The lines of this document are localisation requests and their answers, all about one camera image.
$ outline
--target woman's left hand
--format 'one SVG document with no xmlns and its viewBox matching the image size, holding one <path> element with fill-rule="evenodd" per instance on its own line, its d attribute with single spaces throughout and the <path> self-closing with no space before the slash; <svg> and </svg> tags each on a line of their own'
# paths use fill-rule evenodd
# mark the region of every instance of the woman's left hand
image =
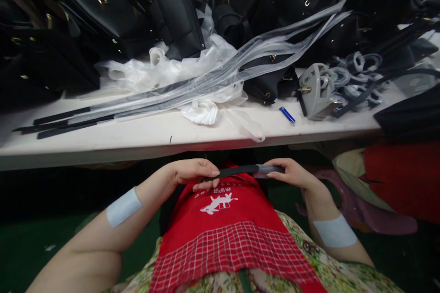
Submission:
<svg viewBox="0 0 440 293">
<path fill-rule="evenodd" d="M 204 182 L 205 177 L 215 177 L 220 174 L 219 169 L 207 159 L 179 160 L 165 165 L 163 168 L 170 170 L 171 182 L 174 187 L 178 184 L 192 184 L 194 191 L 216 188 L 219 179 Z"/>
</svg>

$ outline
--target forearm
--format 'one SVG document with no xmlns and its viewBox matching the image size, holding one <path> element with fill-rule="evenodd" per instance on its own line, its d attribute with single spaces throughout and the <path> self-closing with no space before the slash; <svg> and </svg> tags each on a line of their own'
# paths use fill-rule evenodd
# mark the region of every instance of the forearm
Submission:
<svg viewBox="0 0 440 293">
<path fill-rule="evenodd" d="M 342 248 L 331 248 L 325 246 L 314 221 L 331 221 L 337 219 L 341 212 L 336 207 L 331 193 L 327 187 L 318 179 L 310 185 L 304 192 L 304 199 L 307 207 L 308 223 L 314 242 L 322 247 L 328 255 L 338 261 L 356 261 L 374 266 L 361 242 L 357 240 L 355 244 Z"/>
<path fill-rule="evenodd" d="M 73 237 L 64 248 L 67 251 L 75 252 L 125 252 L 171 195 L 173 189 L 168 185 L 168 182 L 163 181 L 159 172 L 154 173 L 135 188 L 142 207 L 134 214 L 116 228 L 112 228 L 107 220 L 107 210 L 104 210 Z"/>
<path fill-rule="evenodd" d="M 116 228 L 110 226 L 107 210 L 101 212 L 50 260 L 27 292 L 99 292 L 116 284 L 121 254 L 173 192 L 160 171 L 135 188 L 141 208 Z"/>
</svg>

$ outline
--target apron logo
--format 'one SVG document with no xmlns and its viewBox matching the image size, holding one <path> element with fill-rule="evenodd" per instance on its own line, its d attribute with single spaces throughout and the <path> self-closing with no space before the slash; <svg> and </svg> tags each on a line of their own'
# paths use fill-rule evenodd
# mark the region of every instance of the apron logo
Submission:
<svg viewBox="0 0 440 293">
<path fill-rule="evenodd" d="M 211 204 L 202 208 L 201 212 L 207 212 L 209 215 L 213 215 L 214 212 L 218 212 L 220 209 L 229 208 L 229 203 L 232 200 L 238 200 L 238 198 L 231 198 L 232 192 L 229 194 L 225 194 L 224 197 L 218 196 L 217 198 L 213 198 L 211 196 Z"/>
</svg>

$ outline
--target floral skirt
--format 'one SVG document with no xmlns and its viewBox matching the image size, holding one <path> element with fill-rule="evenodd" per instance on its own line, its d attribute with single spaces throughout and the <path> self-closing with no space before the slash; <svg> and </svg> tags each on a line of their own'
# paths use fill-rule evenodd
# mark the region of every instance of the floral skirt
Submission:
<svg viewBox="0 0 440 293">
<path fill-rule="evenodd" d="M 373 267 L 362 263 L 338 262 L 316 245 L 308 235 L 286 214 L 278 212 L 281 221 L 289 230 L 306 260 L 312 265 L 322 286 L 329 293 L 401 293 L 402 290 L 389 278 Z M 156 242 L 153 257 L 137 274 L 115 285 L 105 293 L 146 293 L 149 291 L 154 265 L 159 255 L 162 238 Z M 238 272 L 220 271 L 208 274 L 177 290 L 179 293 L 202 292 L 266 292 L 300 293 L 299 285 L 282 277 L 266 274 L 259 269 Z"/>
</svg>

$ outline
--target red apron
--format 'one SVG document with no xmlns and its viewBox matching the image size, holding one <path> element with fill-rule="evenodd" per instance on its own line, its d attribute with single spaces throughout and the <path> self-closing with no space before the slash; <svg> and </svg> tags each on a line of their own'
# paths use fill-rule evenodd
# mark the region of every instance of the red apron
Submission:
<svg viewBox="0 0 440 293">
<path fill-rule="evenodd" d="M 208 273 L 242 268 L 282 276 L 304 293 L 325 292 L 253 177 L 226 177 L 201 193 L 188 185 L 160 246 L 149 292 L 174 292 Z"/>
</svg>

